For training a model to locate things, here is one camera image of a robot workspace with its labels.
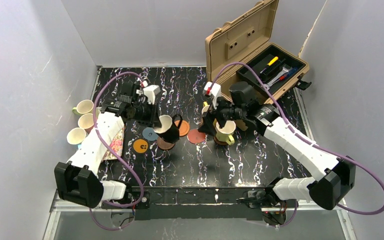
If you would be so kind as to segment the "blue grey coaster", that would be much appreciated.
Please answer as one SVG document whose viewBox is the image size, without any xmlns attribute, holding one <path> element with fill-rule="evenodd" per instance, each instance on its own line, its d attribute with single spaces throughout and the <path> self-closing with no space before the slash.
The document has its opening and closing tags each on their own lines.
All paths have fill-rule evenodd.
<svg viewBox="0 0 384 240">
<path fill-rule="evenodd" d="M 156 141 L 159 137 L 152 127 L 144 128 L 142 131 L 142 136 L 150 142 Z"/>
</svg>

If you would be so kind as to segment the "olive mug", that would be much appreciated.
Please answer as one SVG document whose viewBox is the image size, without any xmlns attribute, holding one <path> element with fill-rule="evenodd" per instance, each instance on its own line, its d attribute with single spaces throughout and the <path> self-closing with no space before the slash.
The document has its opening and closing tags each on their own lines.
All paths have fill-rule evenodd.
<svg viewBox="0 0 384 240">
<path fill-rule="evenodd" d="M 183 118 L 180 114 L 159 116 L 161 126 L 153 127 L 154 132 L 165 142 L 175 144 L 180 139 L 180 125 Z"/>
</svg>

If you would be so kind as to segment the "red coaster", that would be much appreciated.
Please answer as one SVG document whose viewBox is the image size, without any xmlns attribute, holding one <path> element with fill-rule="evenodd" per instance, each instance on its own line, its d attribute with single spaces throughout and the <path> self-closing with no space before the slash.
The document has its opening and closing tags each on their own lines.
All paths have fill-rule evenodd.
<svg viewBox="0 0 384 240">
<path fill-rule="evenodd" d="M 199 132 L 198 129 L 191 129 L 187 134 L 187 139 L 192 144 L 199 144 L 206 139 L 206 134 L 203 132 Z"/>
</svg>

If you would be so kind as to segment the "yellow mug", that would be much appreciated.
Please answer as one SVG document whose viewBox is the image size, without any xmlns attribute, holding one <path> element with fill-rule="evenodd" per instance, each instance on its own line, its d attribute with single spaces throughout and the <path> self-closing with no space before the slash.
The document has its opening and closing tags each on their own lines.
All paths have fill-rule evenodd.
<svg viewBox="0 0 384 240">
<path fill-rule="evenodd" d="M 236 123 L 232 120 L 227 120 L 224 127 L 221 127 L 217 122 L 215 124 L 215 139 L 220 143 L 227 144 L 229 146 L 233 145 L 235 143 L 234 133 L 236 127 Z"/>
</svg>

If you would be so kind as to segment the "peach mug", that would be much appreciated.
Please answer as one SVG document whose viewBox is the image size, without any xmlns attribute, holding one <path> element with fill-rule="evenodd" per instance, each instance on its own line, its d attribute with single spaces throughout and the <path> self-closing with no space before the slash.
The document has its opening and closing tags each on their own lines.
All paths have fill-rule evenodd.
<svg viewBox="0 0 384 240">
<path fill-rule="evenodd" d="M 201 110 L 201 116 L 203 117 L 204 114 L 209 110 L 210 105 L 206 105 Z"/>
</svg>

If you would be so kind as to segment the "dark brown coaster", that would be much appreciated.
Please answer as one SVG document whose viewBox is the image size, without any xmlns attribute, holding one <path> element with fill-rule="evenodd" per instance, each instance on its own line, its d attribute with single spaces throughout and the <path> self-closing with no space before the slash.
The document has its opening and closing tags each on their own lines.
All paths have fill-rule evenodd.
<svg viewBox="0 0 384 240">
<path fill-rule="evenodd" d="M 157 140 L 156 140 L 156 143 L 157 143 L 157 146 L 161 149 L 161 150 L 170 150 L 172 149 L 175 144 L 174 143 L 169 143 L 169 142 L 166 142 L 164 141 L 161 137 L 158 137 Z"/>
</svg>

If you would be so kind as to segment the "orange wooden coaster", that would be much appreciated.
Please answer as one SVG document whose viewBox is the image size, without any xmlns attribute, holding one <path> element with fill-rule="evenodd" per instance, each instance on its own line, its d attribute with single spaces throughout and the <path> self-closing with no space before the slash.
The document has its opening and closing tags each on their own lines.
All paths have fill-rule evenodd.
<svg viewBox="0 0 384 240">
<path fill-rule="evenodd" d="M 178 129 L 179 129 L 179 136 L 180 137 L 184 137 L 184 136 L 186 136 L 189 133 L 189 131 L 190 131 L 190 124 L 187 121 L 185 121 L 185 120 L 182 120 L 182 121 L 176 120 L 174 123 L 178 127 Z"/>
</svg>

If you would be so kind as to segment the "orange smiley coaster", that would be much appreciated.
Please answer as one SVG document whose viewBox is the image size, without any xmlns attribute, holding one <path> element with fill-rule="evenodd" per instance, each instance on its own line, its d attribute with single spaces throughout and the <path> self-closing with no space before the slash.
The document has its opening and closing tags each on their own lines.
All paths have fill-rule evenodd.
<svg viewBox="0 0 384 240">
<path fill-rule="evenodd" d="M 138 138 L 133 142 L 132 147 L 136 153 L 144 154 L 149 148 L 149 143 L 145 139 Z"/>
</svg>

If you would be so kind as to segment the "dark walnut coaster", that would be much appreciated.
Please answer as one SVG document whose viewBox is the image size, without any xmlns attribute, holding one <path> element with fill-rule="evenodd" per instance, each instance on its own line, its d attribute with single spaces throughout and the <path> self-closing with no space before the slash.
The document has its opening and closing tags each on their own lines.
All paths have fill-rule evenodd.
<svg viewBox="0 0 384 240">
<path fill-rule="evenodd" d="M 227 146 L 227 145 L 228 145 L 227 142 L 219 141 L 219 140 L 217 139 L 216 136 L 213 137 L 213 140 L 214 140 L 214 142 L 217 143 L 218 145 L 221 145 L 221 146 Z"/>
</svg>

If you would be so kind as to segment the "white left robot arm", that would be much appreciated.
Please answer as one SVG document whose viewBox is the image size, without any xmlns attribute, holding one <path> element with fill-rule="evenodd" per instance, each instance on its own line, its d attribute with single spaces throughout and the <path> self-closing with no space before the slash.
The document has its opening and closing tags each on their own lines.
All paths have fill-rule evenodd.
<svg viewBox="0 0 384 240">
<path fill-rule="evenodd" d="M 54 168 L 57 192 L 61 199 L 95 208 L 102 201 L 121 200 L 128 187 L 120 180 L 98 179 L 98 169 L 107 145 L 124 129 L 125 122 L 134 120 L 146 127 L 161 126 L 157 96 L 158 85 L 125 82 L 115 98 L 107 97 L 97 116 L 95 129 L 83 140 L 81 147 L 67 162 Z"/>
</svg>

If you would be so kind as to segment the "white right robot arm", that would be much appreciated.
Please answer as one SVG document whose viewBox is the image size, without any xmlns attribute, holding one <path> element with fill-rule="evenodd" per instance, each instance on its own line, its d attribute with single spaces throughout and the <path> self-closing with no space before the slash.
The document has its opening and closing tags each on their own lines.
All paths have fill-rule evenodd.
<svg viewBox="0 0 384 240">
<path fill-rule="evenodd" d="M 260 193 L 243 198 L 242 202 L 275 205 L 287 200 L 313 201 L 325 210 L 332 210 L 353 188 L 356 165 L 336 156 L 311 141 L 290 124 L 278 107 L 259 104 L 254 89 L 241 81 L 230 86 L 232 100 L 222 96 L 221 86 L 207 82 L 203 94 L 211 103 L 203 113 L 199 132 L 216 136 L 221 127 L 241 120 L 261 136 L 282 147 L 311 174 L 304 178 L 276 178 Z"/>
</svg>

